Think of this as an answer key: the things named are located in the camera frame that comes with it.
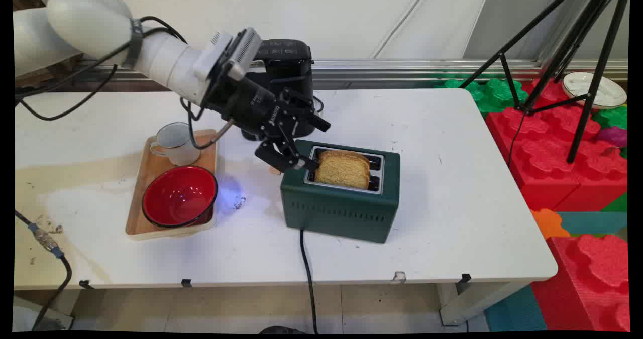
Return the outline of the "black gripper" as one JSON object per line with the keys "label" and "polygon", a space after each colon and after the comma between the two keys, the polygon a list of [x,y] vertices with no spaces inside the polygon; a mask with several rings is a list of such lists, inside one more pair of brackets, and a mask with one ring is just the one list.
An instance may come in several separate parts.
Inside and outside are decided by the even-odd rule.
{"label": "black gripper", "polygon": [[232,121],[251,140],[262,141],[255,150],[257,158],[280,172],[319,169],[317,161],[299,153],[294,142],[287,142],[331,128],[315,110],[311,74],[249,73],[236,81],[221,73],[206,83],[206,107]]}

